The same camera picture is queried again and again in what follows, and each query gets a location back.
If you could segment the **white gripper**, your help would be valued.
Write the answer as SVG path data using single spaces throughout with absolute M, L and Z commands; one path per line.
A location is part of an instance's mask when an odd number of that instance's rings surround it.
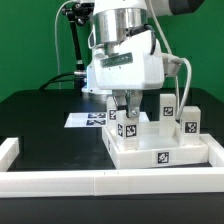
M 164 83 L 162 52 L 154 30 L 129 29 L 127 38 L 117 45 L 117 52 L 108 55 L 105 44 L 96 43 L 96 32 L 92 29 L 89 48 L 92 60 L 87 67 L 87 86 L 95 84 L 100 90 L 113 90 L 116 108 L 127 109 L 129 118 L 138 118 L 141 90 L 159 89 Z

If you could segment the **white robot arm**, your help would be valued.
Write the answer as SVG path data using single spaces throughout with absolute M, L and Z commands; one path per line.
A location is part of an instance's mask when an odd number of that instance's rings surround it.
M 164 59 L 149 18 L 195 12 L 205 0 L 81 0 L 93 5 L 87 87 L 111 91 L 129 118 L 140 114 L 142 92 L 163 86 Z

